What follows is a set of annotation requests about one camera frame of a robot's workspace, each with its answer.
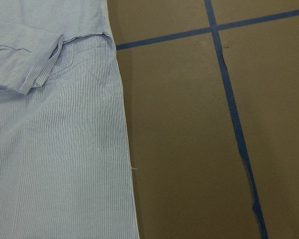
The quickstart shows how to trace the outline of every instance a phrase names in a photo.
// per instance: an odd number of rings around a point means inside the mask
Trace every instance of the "cardboard surface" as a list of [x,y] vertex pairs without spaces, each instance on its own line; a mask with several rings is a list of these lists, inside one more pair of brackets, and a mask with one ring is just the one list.
[[269,238],[299,239],[299,16],[220,36]]
[[299,9],[299,0],[211,0],[217,24]]
[[259,239],[211,34],[118,51],[142,239]]
[[197,0],[109,0],[108,6],[117,45],[209,26]]

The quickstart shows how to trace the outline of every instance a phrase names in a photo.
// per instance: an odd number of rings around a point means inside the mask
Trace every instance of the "blue tape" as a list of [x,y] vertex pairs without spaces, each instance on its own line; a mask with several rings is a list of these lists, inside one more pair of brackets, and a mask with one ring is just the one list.
[[235,28],[235,27],[240,27],[240,26],[247,26],[247,25],[252,25],[252,24],[257,24],[257,23],[262,23],[262,22],[267,22],[267,21],[274,21],[274,20],[284,19],[284,18],[293,17],[293,16],[299,16],[299,10],[288,11],[288,12],[283,12],[283,13],[269,15],[269,16],[262,16],[262,17],[257,17],[257,18],[253,18],[253,19],[227,23],[227,24],[218,25],[215,27],[217,28],[217,30],[221,31],[221,30],[225,30],[225,29],[230,29],[230,28]]
[[189,37],[189,36],[201,35],[201,34],[208,33],[208,32],[211,32],[210,27],[176,33],[176,34],[171,34],[171,35],[166,35],[166,36],[155,37],[155,38],[141,40],[141,41],[134,41],[134,42],[118,45],[116,47],[116,49],[123,50],[123,49],[128,49],[128,48],[137,47],[137,46],[144,46],[144,45],[154,44],[154,43],[163,42],[163,41],[170,41],[170,40],[180,39],[180,38]]
[[273,21],[273,20],[278,20],[278,19],[283,19],[283,18],[293,17],[293,16],[299,16],[299,10],[289,11],[289,12],[284,12],[284,13],[279,13],[279,14],[274,14],[274,15],[269,15],[269,16],[262,16],[262,17],[257,17],[257,18],[253,18],[253,19],[249,19],[249,20],[237,21],[237,22],[232,22],[232,23],[227,23],[227,24],[222,24],[222,25],[217,25],[216,20],[213,19],[215,24],[211,24],[212,27],[206,27],[206,28],[196,29],[196,30],[192,30],[192,31],[186,31],[186,32],[181,32],[181,33],[176,33],[176,34],[171,34],[171,35],[166,35],[166,36],[160,36],[160,37],[145,39],[145,40],[141,40],[141,41],[129,42],[129,43],[117,45],[116,50],[119,51],[119,50],[138,47],[138,46],[144,46],[144,45],[149,45],[149,44],[154,44],[154,43],[159,43],[159,42],[164,42],[164,41],[170,41],[170,40],[180,39],[180,38],[189,37],[189,36],[196,36],[196,35],[200,35],[200,34],[210,33],[212,31],[212,28],[215,28],[216,30],[221,31],[221,30],[225,30],[225,29],[246,26],[246,25],[252,25],[252,24],[262,23],[262,22],[266,22],[266,21]]
[[224,88],[225,88],[225,92],[226,92],[226,97],[227,97],[227,102],[228,102],[228,106],[229,106],[232,123],[234,126],[235,136],[236,136],[236,140],[238,143],[238,150],[243,159],[244,165],[246,167],[250,187],[252,190],[252,195],[254,198],[253,211],[254,211],[257,221],[258,221],[261,238],[268,239],[265,220],[264,220],[264,216],[263,216],[263,213],[261,210],[261,205],[260,205],[259,196],[258,196],[258,192],[257,192],[256,182],[255,182],[253,170],[252,170],[250,159],[249,159],[248,152],[247,152],[246,142],[245,142],[242,126],[241,126],[240,119],[239,119],[239,114],[238,114],[235,97],[234,97],[234,92],[233,92],[233,89],[231,86],[229,72],[228,72],[227,66],[226,66],[224,58],[223,58],[223,50],[222,50],[220,35],[219,35],[219,31],[217,29],[216,18],[215,18],[211,0],[205,0],[205,5],[206,5],[206,9],[207,9],[209,23],[212,28],[212,36],[214,39],[214,45],[216,48],[216,53],[217,53],[219,68],[221,71],[221,76],[223,78],[223,84],[224,84]]

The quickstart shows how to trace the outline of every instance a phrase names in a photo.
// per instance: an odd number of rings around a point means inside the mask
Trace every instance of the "shirt sleeve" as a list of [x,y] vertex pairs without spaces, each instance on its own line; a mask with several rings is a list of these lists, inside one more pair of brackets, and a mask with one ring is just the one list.
[[0,90],[26,95],[49,76],[63,35],[0,21]]

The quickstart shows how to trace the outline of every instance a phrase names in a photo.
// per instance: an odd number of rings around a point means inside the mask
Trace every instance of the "striped shirt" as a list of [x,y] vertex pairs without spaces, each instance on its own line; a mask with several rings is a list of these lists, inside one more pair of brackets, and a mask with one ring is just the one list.
[[139,239],[103,0],[0,0],[0,239]]

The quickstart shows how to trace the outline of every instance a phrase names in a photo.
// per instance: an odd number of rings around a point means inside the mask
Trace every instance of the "fabric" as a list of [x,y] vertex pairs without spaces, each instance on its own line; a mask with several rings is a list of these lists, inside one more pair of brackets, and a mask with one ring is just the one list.
[[62,43],[113,37],[109,26],[105,0],[0,0],[0,90],[42,86]]

